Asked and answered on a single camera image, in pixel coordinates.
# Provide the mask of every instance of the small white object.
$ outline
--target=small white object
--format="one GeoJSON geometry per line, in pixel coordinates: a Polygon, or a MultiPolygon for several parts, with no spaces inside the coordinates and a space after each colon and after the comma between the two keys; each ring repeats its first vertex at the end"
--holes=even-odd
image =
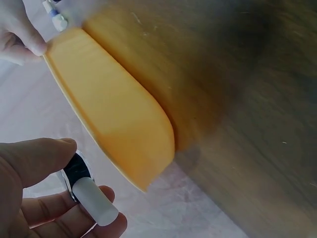
{"type": "Polygon", "coordinates": [[[51,1],[45,0],[43,2],[43,6],[46,12],[51,16],[53,25],[56,30],[59,32],[64,31],[68,26],[68,21],[66,20],[66,18],[55,9],[51,1]]]}
{"type": "Polygon", "coordinates": [[[72,191],[99,226],[107,226],[118,217],[119,211],[91,178],[79,179],[72,191]]]}

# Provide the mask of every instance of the finger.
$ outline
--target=finger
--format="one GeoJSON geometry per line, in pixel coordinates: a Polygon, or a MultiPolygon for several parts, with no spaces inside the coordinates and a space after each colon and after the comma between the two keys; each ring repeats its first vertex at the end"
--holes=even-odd
{"type": "MultiPolygon", "coordinates": [[[[110,201],[114,200],[114,193],[106,194],[110,201]]],[[[40,237],[81,237],[96,222],[88,212],[77,204],[68,210],[65,214],[50,223],[33,228],[40,237]]]]}
{"type": "MultiPolygon", "coordinates": [[[[111,202],[114,201],[114,192],[110,187],[99,188],[111,202]]],[[[60,217],[75,205],[69,192],[66,191],[40,198],[25,198],[21,210],[29,226],[37,226],[60,217]]]]}
{"type": "Polygon", "coordinates": [[[40,62],[42,60],[41,57],[36,56],[28,48],[21,45],[14,45],[5,49],[5,51],[1,52],[0,58],[18,65],[24,65],[29,62],[40,62]]]}
{"type": "Polygon", "coordinates": [[[23,45],[20,38],[10,32],[1,33],[0,58],[19,65],[41,60],[41,57],[36,56],[23,45]]]}
{"type": "Polygon", "coordinates": [[[30,187],[63,169],[76,152],[72,139],[35,139],[0,143],[0,159],[13,168],[23,187],[30,187]]]}
{"type": "Polygon", "coordinates": [[[27,15],[20,16],[15,25],[9,27],[10,31],[17,35],[23,42],[23,44],[36,56],[42,56],[46,50],[47,45],[30,22],[27,15]]]}
{"type": "Polygon", "coordinates": [[[117,219],[106,227],[96,225],[83,238],[119,238],[127,229],[128,222],[126,217],[119,213],[117,219]]]}

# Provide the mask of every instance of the wooden surface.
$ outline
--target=wooden surface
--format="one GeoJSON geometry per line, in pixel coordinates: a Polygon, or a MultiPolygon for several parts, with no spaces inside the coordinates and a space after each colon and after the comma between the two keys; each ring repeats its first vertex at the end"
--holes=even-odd
{"type": "Polygon", "coordinates": [[[84,29],[163,106],[177,163],[250,237],[308,237],[315,1],[116,0],[84,29]]]}

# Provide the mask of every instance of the fingernail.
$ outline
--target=fingernail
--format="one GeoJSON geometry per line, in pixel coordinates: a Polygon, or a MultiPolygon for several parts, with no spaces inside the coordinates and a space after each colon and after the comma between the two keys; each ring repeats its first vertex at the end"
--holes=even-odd
{"type": "Polygon", "coordinates": [[[63,142],[67,142],[67,143],[74,143],[75,140],[71,139],[71,138],[62,138],[62,139],[58,139],[60,141],[63,141],[63,142]]]}
{"type": "Polygon", "coordinates": [[[34,45],[30,50],[36,56],[42,56],[45,54],[47,49],[48,49],[48,47],[47,47],[46,43],[38,43],[38,44],[34,45]]]}

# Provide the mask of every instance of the white cylinder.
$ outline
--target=white cylinder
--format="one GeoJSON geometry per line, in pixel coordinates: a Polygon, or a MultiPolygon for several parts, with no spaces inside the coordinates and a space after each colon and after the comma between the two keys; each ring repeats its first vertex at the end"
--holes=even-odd
{"type": "Polygon", "coordinates": [[[79,179],[72,191],[99,226],[107,226],[118,217],[119,212],[116,207],[91,178],[79,179]]]}
{"type": "Polygon", "coordinates": [[[48,0],[42,2],[42,4],[43,4],[43,6],[44,6],[44,8],[45,8],[47,13],[50,13],[50,11],[52,11],[54,9],[53,6],[51,5],[51,3],[48,0]]]}

